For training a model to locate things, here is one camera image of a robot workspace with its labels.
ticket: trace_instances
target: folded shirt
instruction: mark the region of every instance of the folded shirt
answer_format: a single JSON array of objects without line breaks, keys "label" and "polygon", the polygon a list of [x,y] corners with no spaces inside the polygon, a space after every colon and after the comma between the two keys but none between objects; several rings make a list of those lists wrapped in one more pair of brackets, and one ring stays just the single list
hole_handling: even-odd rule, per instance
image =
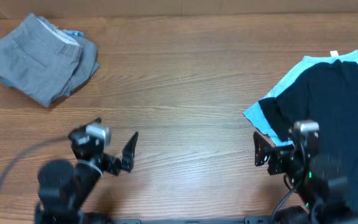
[{"label": "folded shirt", "polygon": [[[262,99],[276,97],[286,90],[308,68],[320,62],[334,63],[336,60],[358,63],[358,50],[337,57],[304,56]],[[276,146],[286,146],[292,141],[281,141],[276,132],[270,127],[258,102],[244,111],[245,117],[263,134],[270,136]]]},{"label": "folded shirt", "polygon": [[0,40],[0,81],[44,107],[69,96],[99,68],[97,46],[72,31],[67,34],[45,18],[29,14]]}]

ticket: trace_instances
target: clothing tag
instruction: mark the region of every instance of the clothing tag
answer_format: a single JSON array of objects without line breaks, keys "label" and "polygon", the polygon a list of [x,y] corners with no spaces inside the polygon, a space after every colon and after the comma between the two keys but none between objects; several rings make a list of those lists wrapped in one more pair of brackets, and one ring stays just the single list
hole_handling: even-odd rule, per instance
[{"label": "clothing tag", "polygon": [[338,57],[338,56],[339,56],[337,50],[332,50],[332,51],[330,51],[329,53],[331,54],[331,57]]}]

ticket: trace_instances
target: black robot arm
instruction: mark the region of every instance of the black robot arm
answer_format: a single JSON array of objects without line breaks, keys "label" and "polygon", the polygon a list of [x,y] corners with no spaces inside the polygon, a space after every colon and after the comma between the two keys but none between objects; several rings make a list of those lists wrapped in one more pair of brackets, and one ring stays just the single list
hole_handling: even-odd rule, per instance
[{"label": "black robot arm", "polygon": [[358,216],[347,201],[347,176],[341,163],[327,154],[319,154],[318,123],[298,121],[288,133],[292,145],[272,147],[255,132],[255,165],[268,162],[270,175],[284,173],[295,188],[292,192],[296,190],[310,213],[300,206],[278,211],[281,203],[270,222],[358,224]]},{"label": "black robot arm", "polygon": [[121,170],[132,170],[138,133],[122,150],[122,159],[104,153],[111,132],[100,118],[74,129],[68,138],[78,162],[73,167],[60,159],[41,168],[38,195],[44,210],[36,208],[35,223],[108,223],[107,215],[82,213],[80,208],[104,171],[119,175]]}]

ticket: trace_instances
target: cardboard wall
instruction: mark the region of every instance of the cardboard wall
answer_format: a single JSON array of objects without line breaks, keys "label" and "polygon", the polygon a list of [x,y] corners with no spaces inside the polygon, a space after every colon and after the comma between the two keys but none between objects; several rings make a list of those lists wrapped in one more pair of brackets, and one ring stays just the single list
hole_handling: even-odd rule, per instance
[{"label": "cardboard wall", "polygon": [[0,0],[0,18],[358,12],[358,0]]}]

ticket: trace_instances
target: blue fabric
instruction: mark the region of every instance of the blue fabric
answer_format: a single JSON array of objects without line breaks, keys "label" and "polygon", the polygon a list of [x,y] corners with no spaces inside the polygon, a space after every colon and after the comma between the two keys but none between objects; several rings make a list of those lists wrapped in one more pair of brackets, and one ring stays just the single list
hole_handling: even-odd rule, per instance
[{"label": "blue fabric", "polygon": [[[358,50],[351,53],[340,55],[337,57],[310,57],[304,56],[302,61],[295,65],[263,98],[276,97],[295,82],[303,71],[320,62],[334,63],[337,59],[340,61],[356,62],[358,63]],[[292,141],[281,142],[276,133],[270,127],[266,120],[262,109],[258,102],[250,106],[244,111],[246,118],[263,134],[270,136],[276,146],[287,146],[292,144]]]},{"label": "blue fabric", "polygon": [[62,30],[63,32],[65,32],[68,35],[75,35],[78,37],[85,37],[85,34],[81,31],[78,30]]},{"label": "blue fabric", "polygon": [[0,77],[0,82],[8,87],[14,87],[13,83],[11,83],[9,80],[6,80],[5,78]]}]

